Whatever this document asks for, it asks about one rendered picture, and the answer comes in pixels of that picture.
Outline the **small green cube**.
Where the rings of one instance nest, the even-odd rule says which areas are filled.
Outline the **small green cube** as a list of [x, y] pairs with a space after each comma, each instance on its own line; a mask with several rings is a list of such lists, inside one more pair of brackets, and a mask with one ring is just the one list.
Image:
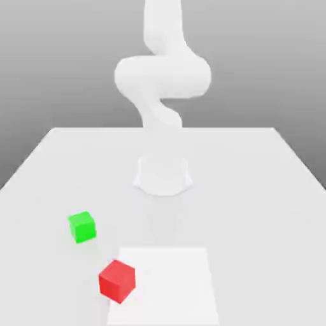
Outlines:
[[96, 223], [88, 211], [71, 215], [67, 220], [71, 235], [76, 243], [96, 238]]

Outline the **small red cube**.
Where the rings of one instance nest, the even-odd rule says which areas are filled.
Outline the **small red cube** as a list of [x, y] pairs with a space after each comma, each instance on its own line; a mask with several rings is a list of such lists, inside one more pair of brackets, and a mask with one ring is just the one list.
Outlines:
[[99, 291], [102, 295], [121, 304], [136, 287], [135, 268], [112, 260], [99, 273]]

